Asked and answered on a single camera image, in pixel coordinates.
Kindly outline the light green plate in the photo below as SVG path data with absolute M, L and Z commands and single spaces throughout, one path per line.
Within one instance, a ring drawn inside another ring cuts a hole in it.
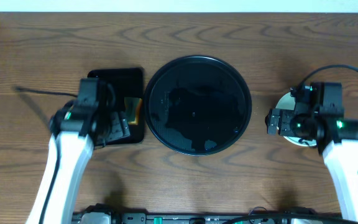
M 283 110 L 294 110 L 295 108 L 295 99 L 291 96 L 290 92 L 283 95 L 278 103 L 276 104 L 276 109 L 283 109 Z M 307 140 L 301 140 L 297 137 L 284 137 L 287 141 L 289 141 L 292 144 L 295 144 L 297 146 L 302 147 L 315 147 L 316 141 L 307 141 Z

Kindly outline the orange sponge with green scourer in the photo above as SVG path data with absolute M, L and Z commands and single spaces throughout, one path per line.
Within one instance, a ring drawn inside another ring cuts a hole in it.
M 141 98 L 125 97 L 126 117 L 129 125 L 138 125 L 140 120 Z

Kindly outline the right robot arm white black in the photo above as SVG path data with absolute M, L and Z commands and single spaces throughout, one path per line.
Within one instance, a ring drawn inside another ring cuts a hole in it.
M 268 134 L 316 141 L 331 175 L 342 217 L 358 222 L 358 120 L 341 114 L 297 114 L 271 109 L 265 118 Z

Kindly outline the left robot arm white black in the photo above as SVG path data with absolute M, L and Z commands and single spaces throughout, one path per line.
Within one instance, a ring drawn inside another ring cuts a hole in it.
M 27 223 L 70 223 L 95 147 L 130 136 L 125 112 L 73 100 L 52 116 L 50 130 L 47 165 Z

